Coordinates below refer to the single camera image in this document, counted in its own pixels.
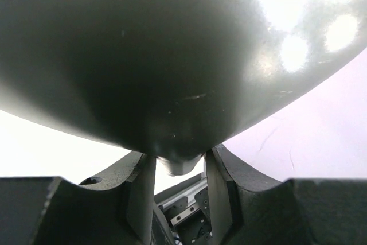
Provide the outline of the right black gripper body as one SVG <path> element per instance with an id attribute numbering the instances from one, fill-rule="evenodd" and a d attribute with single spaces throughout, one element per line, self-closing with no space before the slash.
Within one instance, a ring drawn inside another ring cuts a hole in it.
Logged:
<path id="1" fill-rule="evenodd" d="M 213 243 L 206 175 L 174 185 L 154 201 L 151 244 Z"/>

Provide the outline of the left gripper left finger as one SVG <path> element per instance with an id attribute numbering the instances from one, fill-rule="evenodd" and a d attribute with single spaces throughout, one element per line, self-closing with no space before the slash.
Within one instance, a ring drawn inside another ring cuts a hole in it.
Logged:
<path id="1" fill-rule="evenodd" d="M 155 157 L 132 152 L 85 185 L 55 179 L 32 244 L 150 244 Z"/>

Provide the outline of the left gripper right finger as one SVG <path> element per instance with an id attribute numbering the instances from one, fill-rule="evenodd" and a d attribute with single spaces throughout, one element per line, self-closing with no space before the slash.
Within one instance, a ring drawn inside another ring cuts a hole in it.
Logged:
<path id="1" fill-rule="evenodd" d="M 277 181 L 220 145 L 205 156 L 214 244 L 365 244 L 366 181 Z"/>

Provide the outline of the grey shower head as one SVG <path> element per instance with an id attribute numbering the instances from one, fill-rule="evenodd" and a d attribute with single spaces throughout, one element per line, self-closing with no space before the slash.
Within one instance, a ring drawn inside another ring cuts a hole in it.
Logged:
<path id="1" fill-rule="evenodd" d="M 174 175 L 366 48 L 366 0 L 1 0 L 1 110 Z"/>

